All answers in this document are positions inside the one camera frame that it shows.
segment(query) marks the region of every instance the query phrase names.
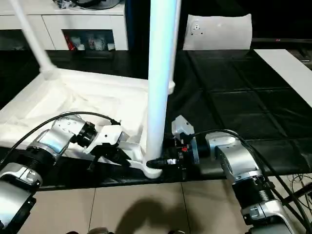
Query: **white tube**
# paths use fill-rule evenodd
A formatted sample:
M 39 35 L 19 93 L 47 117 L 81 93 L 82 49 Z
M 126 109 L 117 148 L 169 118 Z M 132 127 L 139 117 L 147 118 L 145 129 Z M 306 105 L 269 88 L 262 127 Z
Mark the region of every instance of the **white tube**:
M 18 17 L 19 22 L 21 24 L 24 36 L 26 37 L 27 42 L 37 59 L 37 62 L 40 65 L 40 71 L 41 72 L 52 71 L 55 68 L 55 66 L 51 62 L 45 50 L 40 45 L 40 42 L 38 41 L 33 29 L 29 24 L 26 15 L 24 14 L 24 11 L 19 3 L 19 0 L 10 0 L 10 1 L 15 10 L 16 16 Z
M 151 0 L 146 160 L 159 158 L 164 136 L 168 85 L 174 67 L 178 0 Z
M 180 12 L 181 12 L 181 1 L 176 1 L 176 12 L 175 12 L 175 37 L 174 37 L 174 47 L 173 52 L 171 53 L 171 74 L 170 74 L 170 80 L 174 79 L 174 72 L 175 72 L 175 63 L 176 63 L 176 45 L 177 45 L 177 38 L 178 38 L 178 32 L 179 32 L 179 24 L 180 24 Z

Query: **white paper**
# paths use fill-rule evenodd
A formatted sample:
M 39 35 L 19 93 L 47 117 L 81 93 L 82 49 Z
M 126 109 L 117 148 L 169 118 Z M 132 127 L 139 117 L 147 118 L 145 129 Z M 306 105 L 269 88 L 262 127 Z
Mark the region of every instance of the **white paper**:
M 312 107 L 312 71 L 308 67 L 287 50 L 255 51 Z
M 183 50 L 250 49 L 251 14 L 242 17 L 188 16 Z

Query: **white cabinet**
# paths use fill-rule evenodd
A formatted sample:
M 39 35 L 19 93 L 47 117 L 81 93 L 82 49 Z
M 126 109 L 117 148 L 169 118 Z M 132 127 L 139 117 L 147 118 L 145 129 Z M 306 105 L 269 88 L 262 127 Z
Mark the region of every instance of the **white cabinet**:
M 105 10 L 59 9 L 52 0 L 20 0 L 20 3 L 46 50 L 68 50 L 65 36 L 80 34 L 76 37 L 86 38 L 90 31 L 107 43 L 114 43 L 116 50 L 128 50 L 124 1 Z M 9 0 L 0 0 L 0 39 L 4 30 L 21 29 L 14 14 Z
M 128 50 L 124 16 L 44 15 L 42 16 L 56 50 L 68 50 L 66 30 L 110 31 L 116 50 Z
M 27 16 L 30 24 L 32 25 L 38 39 L 40 40 L 45 50 L 55 50 L 51 41 L 49 33 L 45 27 L 41 16 Z M 0 16 L 0 44 L 1 44 L 1 32 L 7 30 L 21 30 L 21 25 L 16 16 Z

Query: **beige floor tile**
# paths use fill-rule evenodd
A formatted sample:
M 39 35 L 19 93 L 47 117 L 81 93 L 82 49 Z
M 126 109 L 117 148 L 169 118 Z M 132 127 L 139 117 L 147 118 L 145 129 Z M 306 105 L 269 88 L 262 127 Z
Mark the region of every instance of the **beige floor tile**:
M 243 234 L 248 230 L 226 180 L 182 183 L 192 234 Z
M 89 229 L 95 189 L 38 192 L 19 234 L 65 234 Z
M 91 227 L 116 234 L 189 233 L 180 183 L 96 189 Z
M 283 179 L 283 181 L 286 183 L 286 185 L 291 188 L 291 181 L 293 179 L 293 176 L 292 175 L 285 175 L 285 176 L 281 176 L 281 178 Z M 286 192 L 286 190 L 284 190 L 284 188 L 282 187 L 282 185 L 278 182 L 278 180 L 274 177 L 274 176 L 271 176 L 270 177 L 270 181 L 272 181 L 275 185 L 275 188 L 276 190 L 283 196 L 283 197 L 287 197 L 288 196 L 288 193 Z M 308 178 L 304 178 L 303 179 L 303 182 L 304 184 L 307 184 L 309 182 L 311 182 L 311 179 L 308 179 Z M 302 188 L 302 185 L 300 183 L 300 181 L 298 181 L 297 179 L 295 180 L 295 183 L 293 183 L 293 189 L 294 191 L 297 191 L 298 189 Z M 306 200 L 305 200 L 305 197 L 302 196 L 300 197 L 299 199 L 301 202 L 303 202 L 304 204 L 307 204 L 306 203 Z M 290 205 L 298 212 L 298 209 L 297 207 L 295 206 L 295 204 L 293 202 L 290 203 Z M 303 207 L 304 211 L 306 212 L 306 215 L 308 217 L 308 219 L 311 221 L 312 220 L 312 215 L 309 211 L 309 209 Z M 287 209 L 285 208 L 286 212 L 289 214 L 289 217 L 293 223 L 293 225 L 295 226 L 295 228 L 297 229 L 297 231 L 300 233 L 300 234 L 305 234 L 305 229 L 304 227 L 301 225 L 301 223 L 296 219 L 296 217 Z

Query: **black table surface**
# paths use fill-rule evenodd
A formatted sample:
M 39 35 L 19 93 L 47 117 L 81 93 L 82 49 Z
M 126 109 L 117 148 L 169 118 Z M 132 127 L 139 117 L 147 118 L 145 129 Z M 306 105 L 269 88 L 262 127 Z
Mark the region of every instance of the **black table surface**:
M 116 51 L 100 54 L 51 51 L 59 68 L 147 79 L 147 53 Z M 30 52 L 0 52 L 1 108 L 39 73 Z M 254 51 L 178 51 L 175 90 L 169 95 L 165 132 L 183 115 L 195 132 L 231 129 L 248 140 L 280 175 L 310 173 L 312 163 L 312 108 Z M 208 157 L 202 144 L 200 156 Z M 8 149 L 0 148 L 0 158 Z M 16 151 L 11 160 L 20 153 Z M 44 180 L 42 190 L 105 187 L 179 181 L 175 170 L 148 179 L 137 169 L 62 157 Z M 205 176 L 195 171 L 186 180 L 224 178 L 212 161 Z

